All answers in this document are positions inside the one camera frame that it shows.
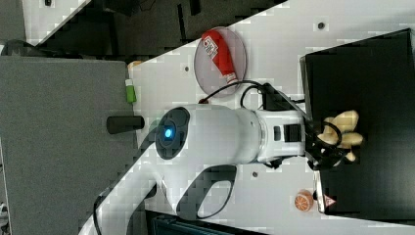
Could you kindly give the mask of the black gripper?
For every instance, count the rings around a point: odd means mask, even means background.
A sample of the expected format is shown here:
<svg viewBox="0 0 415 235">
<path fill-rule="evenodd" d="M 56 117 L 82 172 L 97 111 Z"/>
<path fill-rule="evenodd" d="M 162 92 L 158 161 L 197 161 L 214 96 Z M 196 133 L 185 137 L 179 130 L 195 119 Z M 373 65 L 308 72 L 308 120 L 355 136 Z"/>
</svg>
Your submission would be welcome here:
<svg viewBox="0 0 415 235">
<path fill-rule="evenodd" d="M 312 122 L 307 120 L 305 127 L 305 156 L 312 170 L 325 170 L 336 167 L 349 153 L 349 149 L 324 149 L 318 138 L 325 144 L 339 146 L 343 140 L 340 130 L 329 121 L 322 122 L 324 129 L 316 134 Z"/>
</svg>

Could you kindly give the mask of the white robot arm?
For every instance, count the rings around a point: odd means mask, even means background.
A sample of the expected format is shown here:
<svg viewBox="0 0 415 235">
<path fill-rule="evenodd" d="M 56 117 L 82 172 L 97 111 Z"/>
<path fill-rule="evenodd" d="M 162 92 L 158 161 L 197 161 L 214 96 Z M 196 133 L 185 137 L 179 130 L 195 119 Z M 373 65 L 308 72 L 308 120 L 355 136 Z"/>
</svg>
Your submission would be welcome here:
<svg viewBox="0 0 415 235">
<path fill-rule="evenodd" d="M 317 132 L 301 110 L 232 110 L 218 105 L 186 105 L 165 113 L 137 151 L 137 160 L 97 199 L 78 235 L 126 235 L 130 217 L 155 186 L 173 211 L 186 220 L 223 210 L 229 198 L 216 198 L 216 184 L 233 184 L 239 165 L 278 165 L 306 157 L 314 168 L 336 165 L 355 138 L 356 112 L 327 117 Z"/>
</svg>

